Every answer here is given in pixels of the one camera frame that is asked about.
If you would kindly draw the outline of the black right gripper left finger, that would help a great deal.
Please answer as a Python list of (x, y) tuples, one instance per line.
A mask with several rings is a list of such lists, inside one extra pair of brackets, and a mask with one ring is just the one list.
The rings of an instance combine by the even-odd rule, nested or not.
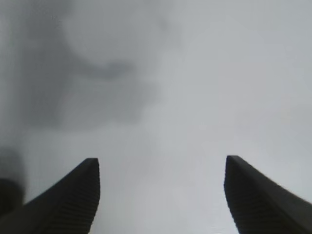
[(21, 208), (0, 221), (2, 234), (87, 234), (100, 200), (97, 158), (87, 158)]

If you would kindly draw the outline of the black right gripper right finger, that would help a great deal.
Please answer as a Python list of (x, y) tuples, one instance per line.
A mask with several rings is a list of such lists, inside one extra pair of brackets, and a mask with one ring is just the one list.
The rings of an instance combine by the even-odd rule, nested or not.
[(239, 156), (227, 156), (224, 192), (240, 234), (310, 234), (312, 205)]

